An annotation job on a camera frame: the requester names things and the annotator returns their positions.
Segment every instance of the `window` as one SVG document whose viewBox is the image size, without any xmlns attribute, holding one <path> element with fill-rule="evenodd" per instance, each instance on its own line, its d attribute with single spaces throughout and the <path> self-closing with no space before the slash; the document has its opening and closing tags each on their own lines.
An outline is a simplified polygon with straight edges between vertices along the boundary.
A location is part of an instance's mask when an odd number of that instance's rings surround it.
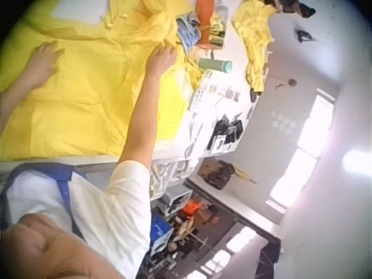
<svg viewBox="0 0 372 279">
<path fill-rule="evenodd" d="M 326 145 L 328 135 L 328 128 L 320 127 L 317 121 L 309 118 L 303 126 L 298 140 L 298 147 L 305 150 L 314 158 L 318 158 Z"/>
<path fill-rule="evenodd" d="M 283 176 L 284 180 L 294 187 L 303 187 L 310 178 L 316 164 L 316 159 L 298 148 Z"/>
<path fill-rule="evenodd" d="M 256 234 L 257 233 L 251 228 L 245 227 L 227 243 L 227 248 L 234 253 L 238 253 L 256 236 Z"/>
<path fill-rule="evenodd" d="M 314 170 L 317 158 L 326 145 L 333 116 L 334 105 L 332 102 L 334 99 L 331 96 L 318 90 L 310 116 L 299 137 L 298 149 L 284 175 L 270 193 L 273 201 L 266 201 L 281 213 L 284 213 L 285 209 L 277 205 L 276 202 L 287 208 L 296 202 Z"/>
<path fill-rule="evenodd" d="M 276 202 L 272 201 L 271 199 L 268 199 L 266 201 L 266 204 L 271 206 L 273 209 L 275 209 L 276 211 L 282 213 L 282 214 L 285 214 L 285 208 L 282 208 L 280 205 L 278 205 Z"/>
<path fill-rule="evenodd" d="M 207 279 L 207 276 L 195 270 L 193 273 L 189 274 L 186 279 Z"/>
<path fill-rule="evenodd" d="M 350 151 L 342 162 L 348 171 L 372 176 L 372 153 Z"/>
<path fill-rule="evenodd" d="M 274 189 L 271 191 L 270 196 L 285 207 L 292 206 L 297 200 L 301 187 L 294 184 L 288 176 L 283 176 L 276 183 Z"/>
<path fill-rule="evenodd" d="M 205 266 L 201 266 L 200 269 L 203 270 L 206 274 L 209 274 L 209 275 L 213 274 L 213 272 Z"/>
<path fill-rule="evenodd" d="M 211 269 L 213 272 L 218 273 L 226 267 L 230 257 L 231 255 L 225 250 L 220 250 L 215 254 L 212 260 L 205 264 L 205 266 Z"/>
</svg>

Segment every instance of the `white sleeve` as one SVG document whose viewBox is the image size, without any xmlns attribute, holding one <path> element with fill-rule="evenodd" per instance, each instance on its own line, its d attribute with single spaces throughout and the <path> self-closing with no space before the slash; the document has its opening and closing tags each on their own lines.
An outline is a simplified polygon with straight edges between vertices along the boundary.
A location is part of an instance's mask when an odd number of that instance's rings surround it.
<svg viewBox="0 0 372 279">
<path fill-rule="evenodd" d="M 144 165 L 125 161 L 104 192 L 78 174 L 70 184 L 74 218 L 85 240 L 126 279 L 135 279 L 150 246 L 149 183 Z"/>
<path fill-rule="evenodd" d="M 122 255 L 114 265 L 126 278 L 135 278 L 150 246 L 149 183 L 150 172 L 143 164 L 125 161 L 115 168 L 105 190 L 112 206 L 106 211 L 107 225 L 118 242 L 110 246 Z"/>
</svg>

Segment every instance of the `ceiling light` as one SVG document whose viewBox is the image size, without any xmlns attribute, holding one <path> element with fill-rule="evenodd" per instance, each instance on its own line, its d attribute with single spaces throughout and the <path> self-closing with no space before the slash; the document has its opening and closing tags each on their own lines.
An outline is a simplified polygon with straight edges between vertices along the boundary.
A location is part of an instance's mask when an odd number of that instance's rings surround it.
<svg viewBox="0 0 372 279">
<path fill-rule="evenodd" d="M 350 151 L 344 156 L 343 163 L 348 171 L 372 176 L 372 153 Z"/>
</svg>

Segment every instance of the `person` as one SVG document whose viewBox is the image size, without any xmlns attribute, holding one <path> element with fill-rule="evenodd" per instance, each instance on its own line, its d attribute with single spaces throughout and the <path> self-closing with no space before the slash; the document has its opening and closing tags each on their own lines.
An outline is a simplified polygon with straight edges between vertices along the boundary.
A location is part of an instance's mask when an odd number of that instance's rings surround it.
<svg viewBox="0 0 372 279">
<path fill-rule="evenodd" d="M 0 124 L 56 72 L 63 50 L 42 44 L 1 97 Z M 71 166 L 27 164 L 1 194 L 0 265 L 10 278 L 135 278 L 149 249 L 149 168 L 157 132 L 159 81 L 176 50 L 158 46 L 133 110 L 119 162 L 104 191 Z"/>
</svg>

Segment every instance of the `blue apron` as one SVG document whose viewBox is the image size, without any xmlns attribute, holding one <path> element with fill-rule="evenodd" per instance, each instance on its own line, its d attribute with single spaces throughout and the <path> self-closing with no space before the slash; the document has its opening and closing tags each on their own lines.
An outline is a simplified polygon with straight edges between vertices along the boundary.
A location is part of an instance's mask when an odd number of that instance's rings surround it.
<svg viewBox="0 0 372 279">
<path fill-rule="evenodd" d="M 71 202 L 70 202 L 70 191 L 69 191 L 69 181 L 71 181 L 73 172 L 83 176 L 86 178 L 85 174 L 76 171 L 74 166 L 69 166 L 68 164 L 61 164 L 61 163 L 25 163 L 17 166 L 13 171 L 10 173 L 8 180 L 5 184 L 3 191 L 0 194 L 0 226 L 1 226 L 1 234 L 3 234 L 12 224 L 10 221 L 10 212 L 9 212 L 9 202 L 6 196 L 6 192 L 8 189 L 13 185 L 14 180 L 16 177 L 27 170 L 34 170 L 39 171 L 47 175 L 50 178 L 56 180 L 58 185 L 58 190 L 62 196 L 63 205 L 67 213 L 71 218 L 72 224 L 72 232 L 76 234 L 76 236 L 80 237 L 82 240 L 84 236 L 82 235 L 81 231 L 77 227 L 75 222 L 74 216 L 72 215 L 71 211 Z"/>
</svg>

